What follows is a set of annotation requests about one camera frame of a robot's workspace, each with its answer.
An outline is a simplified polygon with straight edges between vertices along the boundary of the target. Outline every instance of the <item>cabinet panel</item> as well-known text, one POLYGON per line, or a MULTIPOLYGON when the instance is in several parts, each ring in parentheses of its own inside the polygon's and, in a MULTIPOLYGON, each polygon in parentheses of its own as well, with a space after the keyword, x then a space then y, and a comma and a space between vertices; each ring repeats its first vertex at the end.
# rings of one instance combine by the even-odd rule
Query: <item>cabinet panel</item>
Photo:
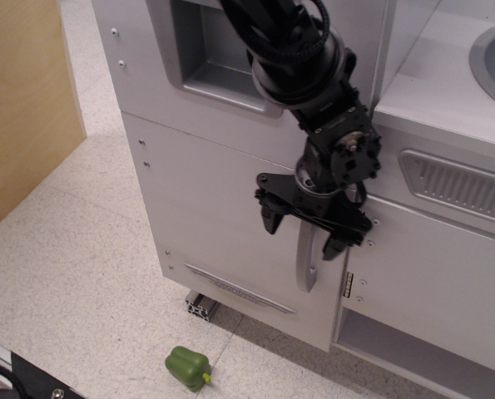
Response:
POLYGON ((495 240, 370 198, 344 306, 495 370, 495 240))
MULTIPOLYGON (((327 2, 334 27, 358 55, 352 82, 367 104, 374 84, 384 4, 383 0, 327 2)), ((146 0, 93 0, 93 5, 122 111, 295 167, 306 135, 288 111, 274 119, 177 90, 166 77, 164 63, 169 55, 159 51, 146 0), (119 36, 111 34, 112 28, 119 36), (120 60, 126 67, 119 67, 120 60)))
POLYGON ((126 113, 123 119, 162 273, 328 350, 344 256, 323 262, 327 234, 318 232, 317 282, 300 291, 300 222, 285 217, 276 234, 267 234, 254 198, 259 173, 291 170, 126 113))

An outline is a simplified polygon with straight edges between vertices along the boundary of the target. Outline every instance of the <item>gray cabinet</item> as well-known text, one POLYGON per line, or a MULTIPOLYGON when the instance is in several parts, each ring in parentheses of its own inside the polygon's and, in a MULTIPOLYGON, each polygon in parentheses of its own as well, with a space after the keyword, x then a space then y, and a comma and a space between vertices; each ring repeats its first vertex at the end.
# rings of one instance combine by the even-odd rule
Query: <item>gray cabinet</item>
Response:
POLYGON ((126 113, 123 120, 164 276, 328 351, 344 256, 322 261, 327 234, 316 234, 317 281, 299 290, 300 221, 287 217, 267 234, 254 198, 259 173, 290 171, 126 113))
POLYGON ((495 370, 495 239, 380 199, 343 305, 495 370))

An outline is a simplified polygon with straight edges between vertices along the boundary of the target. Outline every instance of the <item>tiled floor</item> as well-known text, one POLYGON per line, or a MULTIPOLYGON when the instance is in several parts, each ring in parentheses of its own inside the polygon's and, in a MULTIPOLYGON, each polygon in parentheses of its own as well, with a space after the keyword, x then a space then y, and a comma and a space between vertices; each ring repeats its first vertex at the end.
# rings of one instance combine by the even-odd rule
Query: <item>tiled floor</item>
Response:
POLYGON ((91 399, 440 398, 221 307, 186 311, 161 276, 90 0, 60 0, 88 138, 0 224, 0 343, 91 399), (193 394, 164 367, 205 353, 193 394))

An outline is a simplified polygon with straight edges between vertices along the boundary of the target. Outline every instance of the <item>metal bracket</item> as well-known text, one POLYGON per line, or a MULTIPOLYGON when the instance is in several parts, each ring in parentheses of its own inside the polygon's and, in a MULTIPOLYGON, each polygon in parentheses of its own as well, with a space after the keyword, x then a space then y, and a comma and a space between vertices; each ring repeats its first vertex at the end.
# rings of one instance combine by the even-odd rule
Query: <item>metal bracket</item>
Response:
POLYGON ((206 322, 209 322, 212 316, 214 316, 217 308, 220 306, 219 302, 214 299, 210 299, 201 293, 191 290, 186 296, 186 304, 188 305, 188 313, 196 315, 198 318, 202 318, 206 322))

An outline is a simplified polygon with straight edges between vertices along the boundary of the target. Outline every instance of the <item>wooden panel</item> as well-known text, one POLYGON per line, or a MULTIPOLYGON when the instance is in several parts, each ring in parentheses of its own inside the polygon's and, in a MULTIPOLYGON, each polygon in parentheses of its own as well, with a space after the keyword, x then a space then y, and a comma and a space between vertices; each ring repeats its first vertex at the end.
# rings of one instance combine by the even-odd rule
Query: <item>wooden panel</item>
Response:
POLYGON ((0 221, 84 139, 57 0, 0 0, 0 221))

